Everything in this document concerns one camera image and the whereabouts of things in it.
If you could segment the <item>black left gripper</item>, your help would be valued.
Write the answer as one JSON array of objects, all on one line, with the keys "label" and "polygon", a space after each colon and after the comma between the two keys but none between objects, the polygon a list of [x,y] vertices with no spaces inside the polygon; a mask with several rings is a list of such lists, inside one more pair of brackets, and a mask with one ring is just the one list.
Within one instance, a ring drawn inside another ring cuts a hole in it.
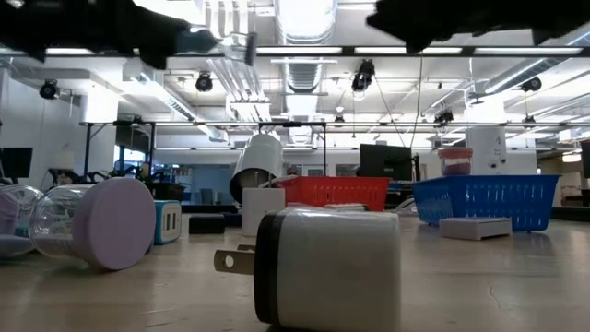
[{"label": "black left gripper", "polygon": [[[182,51],[191,34],[187,21],[154,12],[133,0],[33,1],[31,18],[31,56],[38,60],[53,47],[113,51],[125,56],[132,56],[137,49],[142,62],[165,69],[168,58]],[[128,41],[132,26],[179,33],[139,35]]]}]

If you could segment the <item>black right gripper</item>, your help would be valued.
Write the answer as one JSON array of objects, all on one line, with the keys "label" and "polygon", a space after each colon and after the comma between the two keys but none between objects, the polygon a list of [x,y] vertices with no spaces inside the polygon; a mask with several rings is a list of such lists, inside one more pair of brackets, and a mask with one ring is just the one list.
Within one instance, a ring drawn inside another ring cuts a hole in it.
[{"label": "black right gripper", "polygon": [[[379,0],[366,23],[405,44],[408,52],[421,52],[435,40],[455,34],[478,37],[503,30],[531,30],[525,2],[513,0]],[[434,38],[415,26],[434,29]]]}]

